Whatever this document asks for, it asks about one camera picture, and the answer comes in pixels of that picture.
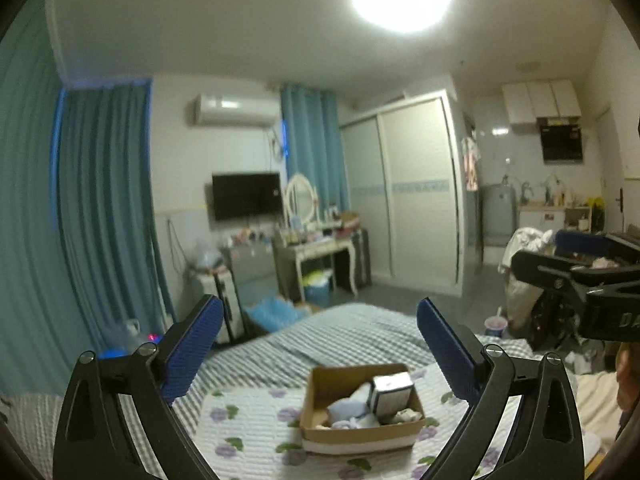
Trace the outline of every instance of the gray floor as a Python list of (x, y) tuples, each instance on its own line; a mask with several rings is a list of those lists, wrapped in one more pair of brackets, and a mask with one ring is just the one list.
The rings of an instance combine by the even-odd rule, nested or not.
[(459, 322), (480, 334), (484, 333), (484, 320), (494, 316), (498, 307), (504, 304), (504, 277), (495, 266), (484, 266), (478, 276), (478, 285), (469, 298), (375, 284), (361, 289), (354, 299), (350, 292), (338, 288), (332, 295), (332, 305), (357, 301), (414, 316), (418, 302), (425, 296), (433, 301), (444, 316), (460, 313)]

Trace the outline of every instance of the wardrobe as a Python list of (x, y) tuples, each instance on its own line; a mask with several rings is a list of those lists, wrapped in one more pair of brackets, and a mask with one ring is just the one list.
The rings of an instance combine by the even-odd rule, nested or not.
[(480, 264), (462, 172), (465, 120), (439, 91), (343, 124), (351, 208), (369, 230), (378, 283), (462, 296)]

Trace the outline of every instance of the white upper cabinet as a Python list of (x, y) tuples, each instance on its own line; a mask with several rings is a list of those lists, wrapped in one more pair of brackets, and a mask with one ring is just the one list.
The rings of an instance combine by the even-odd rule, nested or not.
[(536, 115), (529, 98), (526, 83), (513, 83), (502, 86), (502, 94), (507, 105), (511, 124), (535, 124)]
[(536, 117), (558, 117), (558, 107), (549, 81), (529, 81), (527, 90)]
[(580, 117), (582, 115), (578, 97), (571, 81), (568, 79), (552, 81), (551, 87), (553, 88), (561, 117)]

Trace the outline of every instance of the sliding wardrobe door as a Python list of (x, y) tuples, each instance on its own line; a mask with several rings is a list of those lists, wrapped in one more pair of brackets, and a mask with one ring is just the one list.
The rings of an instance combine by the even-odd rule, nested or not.
[(380, 115), (394, 274), (439, 291), (458, 274), (456, 187), (442, 101)]
[(342, 129), (351, 208), (369, 230), (369, 253), (373, 277), (390, 278), (389, 222), (385, 177), (376, 119)]

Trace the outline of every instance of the small white box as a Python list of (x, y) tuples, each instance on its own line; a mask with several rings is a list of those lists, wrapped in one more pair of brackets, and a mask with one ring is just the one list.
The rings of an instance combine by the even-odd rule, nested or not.
[(376, 376), (371, 383), (368, 405), (378, 418), (393, 416), (404, 410), (414, 389), (414, 382), (408, 372)]

